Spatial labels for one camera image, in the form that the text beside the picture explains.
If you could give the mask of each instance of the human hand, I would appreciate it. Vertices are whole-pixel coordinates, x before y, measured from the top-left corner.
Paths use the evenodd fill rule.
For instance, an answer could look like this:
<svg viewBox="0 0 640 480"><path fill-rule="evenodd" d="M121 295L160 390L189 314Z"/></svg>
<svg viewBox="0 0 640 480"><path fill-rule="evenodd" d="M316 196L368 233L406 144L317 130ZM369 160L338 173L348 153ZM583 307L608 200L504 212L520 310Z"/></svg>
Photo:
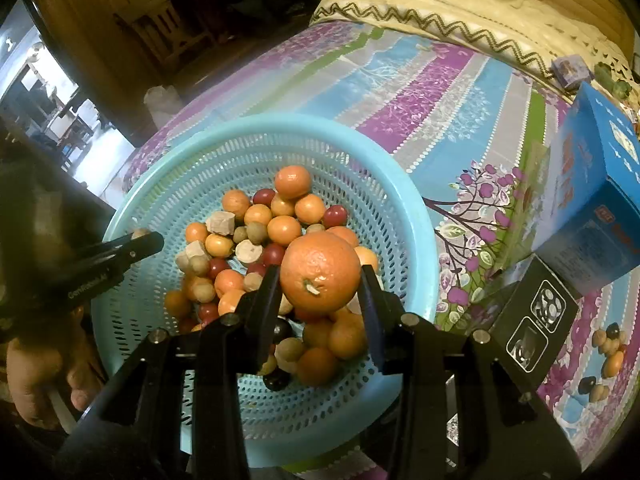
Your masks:
<svg viewBox="0 0 640 480"><path fill-rule="evenodd" d="M32 426L52 430L58 418L47 389L64 378L71 403L84 412L102 387L94 348L80 326L82 307L65 317L34 328L8 345L6 373L9 392L20 416Z"/></svg>

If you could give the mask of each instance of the red logo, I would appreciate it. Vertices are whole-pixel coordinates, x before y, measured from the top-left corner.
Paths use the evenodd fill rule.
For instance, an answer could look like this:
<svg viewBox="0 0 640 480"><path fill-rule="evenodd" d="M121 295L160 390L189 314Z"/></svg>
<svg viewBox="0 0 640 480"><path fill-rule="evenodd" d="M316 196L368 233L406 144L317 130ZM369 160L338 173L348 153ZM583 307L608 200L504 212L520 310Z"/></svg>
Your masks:
<svg viewBox="0 0 640 480"><path fill-rule="evenodd" d="M605 224L610 224L616 219L616 217L613 216L613 213L611 213L611 211L609 211L609 209L607 209L607 206L605 205L597 207L595 213L600 221Z"/></svg>

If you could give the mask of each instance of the yellow blanket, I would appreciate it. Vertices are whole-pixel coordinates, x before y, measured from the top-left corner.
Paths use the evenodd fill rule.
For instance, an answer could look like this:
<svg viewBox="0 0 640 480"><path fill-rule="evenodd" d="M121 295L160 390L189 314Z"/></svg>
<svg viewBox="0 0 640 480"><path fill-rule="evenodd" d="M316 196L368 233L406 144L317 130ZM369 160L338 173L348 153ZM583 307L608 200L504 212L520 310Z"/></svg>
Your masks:
<svg viewBox="0 0 640 480"><path fill-rule="evenodd" d="M322 0L311 23L350 20L462 44L527 72L562 94L551 61L579 54L593 71L611 66L627 81L628 103L640 108L640 88L620 48L596 27L566 18L538 0Z"/></svg>

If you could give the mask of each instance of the large orange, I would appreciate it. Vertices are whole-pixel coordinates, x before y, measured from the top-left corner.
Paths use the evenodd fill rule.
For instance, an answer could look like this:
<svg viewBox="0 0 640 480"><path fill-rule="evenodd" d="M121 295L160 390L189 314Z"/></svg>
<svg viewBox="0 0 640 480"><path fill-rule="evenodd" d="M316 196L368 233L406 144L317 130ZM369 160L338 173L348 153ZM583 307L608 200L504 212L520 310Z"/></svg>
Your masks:
<svg viewBox="0 0 640 480"><path fill-rule="evenodd" d="M358 290L360 260L342 238L319 231L296 238L280 266L280 285L289 302L328 314L344 307Z"/></svg>

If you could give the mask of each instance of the black box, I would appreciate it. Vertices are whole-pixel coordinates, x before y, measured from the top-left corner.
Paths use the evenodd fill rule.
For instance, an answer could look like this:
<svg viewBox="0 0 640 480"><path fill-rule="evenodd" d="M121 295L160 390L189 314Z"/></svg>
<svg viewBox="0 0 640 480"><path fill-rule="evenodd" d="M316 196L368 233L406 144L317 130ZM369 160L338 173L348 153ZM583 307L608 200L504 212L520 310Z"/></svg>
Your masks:
<svg viewBox="0 0 640 480"><path fill-rule="evenodd" d="M487 330L510 356L501 364L516 383L537 388L555 362L578 313L560 279L535 254L498 275L483 300L451 329Z"/></svg>

